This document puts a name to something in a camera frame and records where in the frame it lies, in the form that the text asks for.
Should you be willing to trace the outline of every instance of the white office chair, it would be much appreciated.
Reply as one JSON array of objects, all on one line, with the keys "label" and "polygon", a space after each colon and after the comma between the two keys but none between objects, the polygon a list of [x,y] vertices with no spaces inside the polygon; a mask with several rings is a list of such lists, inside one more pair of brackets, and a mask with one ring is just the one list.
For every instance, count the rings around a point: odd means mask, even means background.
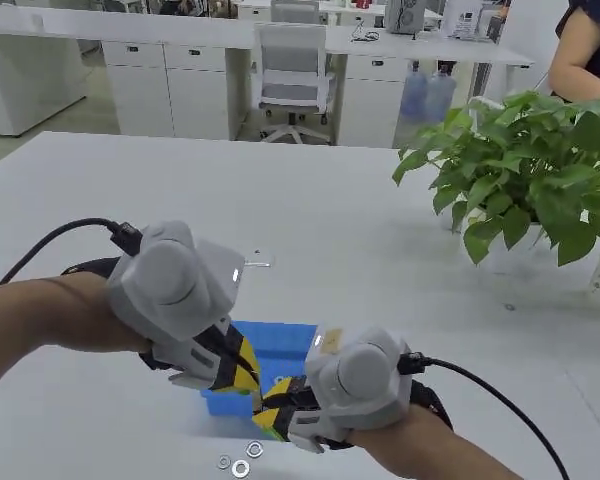
[{"label": "white office chair", "polygon": [[330,142],[329,135],[296,125],[296,114],[331,111],[335,97],[335,76],[326,73],[326,29],[321,25],[256,24],[256,71],[252,75],[254,108],[289,112],[289,122],[264,127],[262,141],[273,142],[300,135]]},{"label": "white office chair", "polygon": [[317,0],[271,0],[271,21],[320,24]]},{"label": "white office chair", "polygon": [[142,0],[104,0],[105,12],[143,13]]}]

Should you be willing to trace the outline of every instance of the white cabinet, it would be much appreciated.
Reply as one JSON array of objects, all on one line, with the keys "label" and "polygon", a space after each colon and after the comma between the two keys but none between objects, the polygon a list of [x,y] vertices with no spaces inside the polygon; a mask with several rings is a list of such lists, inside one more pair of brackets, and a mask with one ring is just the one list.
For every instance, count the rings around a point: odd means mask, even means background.
[{"label": "white cabinet", "polygon": [[231,138],[224,72],[170,69],[167,75],[176,137]]},{"label": "white cabinet", "polygon": [[75,40],[0,35],[0,135],[21,135],[86,95]]},{"label": "white cabinet", "polygon": [[176,137],[235,140],[248,106],[249,51],[165,46]]},{"label": "white cabinet", "polygon": [[173,137],[167,74],[164,68],[108,65],[120,133]]},{"label": "white cabinet", "polygon": [[395,58],[349,57],[338,145],[392,148],[407,68]]},{"label": "white cabinet", "polygon": [[102,42],[102,49],[120,133],[173,137],[162,45]]}]

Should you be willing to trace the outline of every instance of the washer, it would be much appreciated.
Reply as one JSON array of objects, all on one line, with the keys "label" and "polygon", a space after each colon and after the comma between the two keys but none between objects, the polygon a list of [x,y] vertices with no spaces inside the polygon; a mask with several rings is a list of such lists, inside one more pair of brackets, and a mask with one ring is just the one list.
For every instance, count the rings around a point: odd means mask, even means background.
[{"label": "washer", "polygon": [[216,465],[220,470],[226,470],[231,466],[231,457],[229,455],[220,455],[218,464]]},{"label": "washer", "polygon": [[236,478],[245,478],[247,475],[249,475],[250,469],[251,467],[249,467],[249,462],[246,460],[236,460],[233,462],[233,466],[231,467],[231,473]]},{"label": "washer", "polygon": [[264,452],[264,448],[260,442],[254,440],[253,442],[249,442],[249,445],[245,448],[245,452],[251,458],[258,458]]}]

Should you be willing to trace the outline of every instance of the blue block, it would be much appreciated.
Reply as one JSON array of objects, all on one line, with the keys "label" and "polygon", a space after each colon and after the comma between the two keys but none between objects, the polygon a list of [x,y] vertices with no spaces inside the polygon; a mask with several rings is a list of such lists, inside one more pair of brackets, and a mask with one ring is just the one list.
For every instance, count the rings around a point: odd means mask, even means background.
[{"label": "blue block", "polygon": [[295,323],[236,321],[233,324],[247,337],[258,358],[304,360],[316,332],[315,325]]},{"label": "blue block", "polygon": [[211,393],[207,399],[207,410],[213,416],[251,417],[252,405],[249,395],[238,393]]},{"label": "blue block", "polygon": [[[268,392],[275,385],[277,377],[304,374],[304,360],[316,331],[315,325],[240,321],[234,321],[233,325],[253,346],[261,367],[262,393]],[[214,393],[209,390],[201,391],[200,394],[207,401],[210,415],[252,415],[250,395]]]}]

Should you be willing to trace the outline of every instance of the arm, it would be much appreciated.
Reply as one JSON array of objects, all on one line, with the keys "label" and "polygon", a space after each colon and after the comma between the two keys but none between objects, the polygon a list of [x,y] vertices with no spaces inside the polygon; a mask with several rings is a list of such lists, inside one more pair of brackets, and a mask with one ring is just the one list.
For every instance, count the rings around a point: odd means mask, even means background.
[{"label": "arm", "polygon": [[600,98],[600,78],[585,70],[599,47],[600,24],[582,8],[576,9],[564,26],[549,69],[553,91],[572,102]]},{"label": "arm", "polygon": [[354,431],[348,441],[384,468],[417,480],[522,480],[488,453],[457,436],[438,417],[411,405],[404,421]]},{"label": "arm", "polygon": [[75,273],[0,287],[0,378],[43,345],[86,351],[146,351],[147,340],[113,317],[105,280]]}]

